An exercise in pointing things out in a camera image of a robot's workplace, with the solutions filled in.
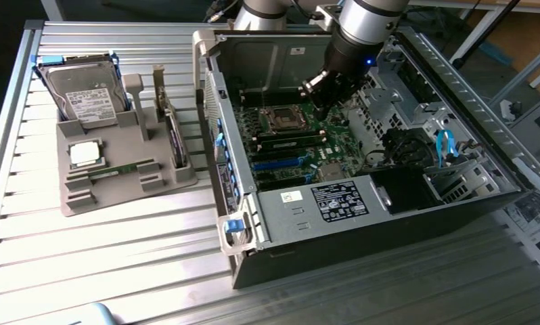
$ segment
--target cable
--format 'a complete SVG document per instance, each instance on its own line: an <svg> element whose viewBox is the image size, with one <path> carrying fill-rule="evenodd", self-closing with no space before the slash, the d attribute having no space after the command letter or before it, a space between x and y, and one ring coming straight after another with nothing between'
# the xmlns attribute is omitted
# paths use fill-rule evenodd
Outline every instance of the cable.
<svg viewBox="0 0 540 325"><path fill-rule="evenodd" d="M358 167L358 169L357 169L358 171L362 170L363 165L371 167L371 165L367 164L367 156L369 156L370 154L374 154L374 153L375 153L375 154L383 154L385 151L383 151L383 150L378 150L378 149L374 149L374 150L369 151L369 153L366 153L366 155L363 156L362 163L359 164L359 167Z"/></svg>
<svg viewBox="0 0 540 325"><path fill-rule="evenodd" d="M437 111L438 111L438 109L427 110L427 106L425 108L422 108L422 112L425 112L425 113L435 113Z"/></svg>
<svg viewBox="0 0 540 325"><path fill-rule="evenodd" d="M413 9L421 9L423 8L423 6L421 5L414 5ZM421 14L419 12L415 12L418 14L419 17L422 17L423 20L433 20L431 17L426 17L423 14Z"/></svg>
<svg viewBox="0 0 540 325"><path fill-rule="evenodd" d="M311 19L311 20L321 20L323 19L323 16L321 14L314 14L314 13L307 13L303 11L302 7L299 6L299 4L297 3L297 0L289 0L289 2L291 2L293 7L295 8L297 12L299 12L299 14L306 18L306 19Z"/></svg>
<svg viewBox="0 0 540 325"><path fill-rule="evenodd" d="M422 149L426 151L426 153L429 154L429 157L431 159L431 164L434 164L434 155L431 154L431 150L430 150L429 146L426 145L426 143L423 143L423 141L419 140L417 137L407 137L406 139L399 141L398 145L390 150L386 160L391 159L391 156L394 155L395 151L399 149L399 147L402 147L402 145L406 143L406 141L414 141L417 144L419 144L422 146Z"/></svg>
<svg viewBox="0 0 540 325"><path fill-rule="evenodd" d="M235 3L237 3L237 0L233 0L233 3L230 3L227 7L225 7L217 13L214 13L211 15L211 17L207 19L207 23L214 22L215 20L218 20L219 17L223 16L225 12L235 5Z"/></svg>
<svg viewBox="0 0 540 325"><path fill-rule="evenodd" d="M346 106L339 100L338 100L338 104L341 105L341 107L342 107L343 109L346 109L346 111L345 111L345 119L347 120L347 115L350 114L350 110L358 108L359 105L355 104L355 105L353 105L353 106Z"/></svg>
<svg viewBox="0 0 540 325"><path fill-rule="evenodd" d="M458 141L455 145L457 151L463 152L467 149L475 149L477 147L482 147L482 144L478 142L474 142L473 139L469 139L467 141Z"/></svg>
<svg viewBox="0 0 540 325"><path fill-rule="evenodd" d="M446 48L446 45L450 43L451 38L454 37L454 35L459 34L459 31L462 30L462 27L466 25L467 19L470 18L470 15L471 15L471 13L474 12L474 9L478 6L478 3L479 3L479 0L477 0L477 2L474 3L474 5L470 8L470 12L467 13L465 19L462 19L462 22L459 23L458 28L457 28L457 32L453 32L450 34L449 39L446 39L446 42L443 43L442 48L441 48L441 52L443 52L443 49Z"/></svg>

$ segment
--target label sticker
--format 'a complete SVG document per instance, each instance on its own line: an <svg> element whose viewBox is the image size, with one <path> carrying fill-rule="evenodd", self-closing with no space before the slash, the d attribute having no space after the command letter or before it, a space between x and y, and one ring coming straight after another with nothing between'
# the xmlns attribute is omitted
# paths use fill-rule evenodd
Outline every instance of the label sticker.
<svg viewBox="0 0 540 325"><path fill-rule="evenodd" d="M311 188L317 208L325 222L333 222L367 214L362 197L353 181Z"/></svg>
<svg viewBox="0 0 540 325"><path fill-rule="evenodd" d="M286 142L285 144L274 144L271 148L285 148L291 146L295 146L295 142Z"/></svg>
<svg viewBox="0 0 540 325"><path fill-rule="evenodd" d="M289 49L289 55L301 56L305 51L306 51L305 47L293 47L291 49Z"/></svg>
<svg viewBox="0 0 540 325"><path fill-rule="evenodd" d="M115 118L107 88L75 91L66 93L65 96L74 116L81 122L95 122Z"/></svg>
<svg viewBox="0 0 540 325"><path fill-rule="evenodd" d="M109 171L106 173L90 176L89 179L106 178L106 177L110 177L110 176L115 176L117 174L118 174L118 171Z"/></svg>
<svg viewBox="0 0 540 325"><path fill-rule="evenodd" d="M283 193L279 193L279 196L281 196L281 202L283 202L283 203L299 201L302 199L302 194L299 193L299 191L283 192Z"/></svg>

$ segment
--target barcode sticker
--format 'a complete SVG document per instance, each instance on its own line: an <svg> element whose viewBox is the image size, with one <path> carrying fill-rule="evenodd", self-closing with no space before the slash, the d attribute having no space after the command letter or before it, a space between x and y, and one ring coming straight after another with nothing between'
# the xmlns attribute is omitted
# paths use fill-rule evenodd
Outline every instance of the barcode sticker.
<svg viewBox="0 0 540 325"><path fill-rule="evenodd" d="M293 47L291 49L289 49L289 55L301 56L305 51L306 51L305 47Z"/></svg>
<svg viewBox="0 0 540 325"><path fill-rule="evenodd" d="M75 91L65 96L74 116L82 123L115 118L107 88Z"/></svg>
<svg viewBox="0 0 540 325"><path fill-rule="evenodd" d="M302 194L299 193L299 191L283 192L283 193L279 193L279 196L281 196L282 203L298 201L302 199Z"/></svg>

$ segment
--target motherboard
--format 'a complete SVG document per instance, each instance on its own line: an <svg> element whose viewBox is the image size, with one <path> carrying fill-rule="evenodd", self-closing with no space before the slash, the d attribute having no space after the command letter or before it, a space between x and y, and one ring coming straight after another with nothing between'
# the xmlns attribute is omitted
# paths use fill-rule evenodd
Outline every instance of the motherboard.
<svg viewBox="0 0 540 325"><path fill-rule="evenodd" d="M347 109L318 121L310 103L235 108L255 185L275 190L350 177L361 168L362 143L347 128Z"/></svg>

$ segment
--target aluminum rail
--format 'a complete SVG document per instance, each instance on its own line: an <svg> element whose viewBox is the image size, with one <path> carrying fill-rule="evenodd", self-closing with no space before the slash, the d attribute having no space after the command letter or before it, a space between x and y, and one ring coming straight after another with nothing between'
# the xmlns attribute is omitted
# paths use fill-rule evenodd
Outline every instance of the aluminum rail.
<svg viewBox="0 0 540 325"><path fill-rule="evenodd" d="M94 301L119 324L540 323L538 266L489 217L434 240L230 289L191 91L201 28L215 26L46 22L23 33L0 118L0 324L69 324ZM107 49L123 73L141 73L147 105L151 65L165 66L199 181L63 217L55 109L27 58Z"/></svg>

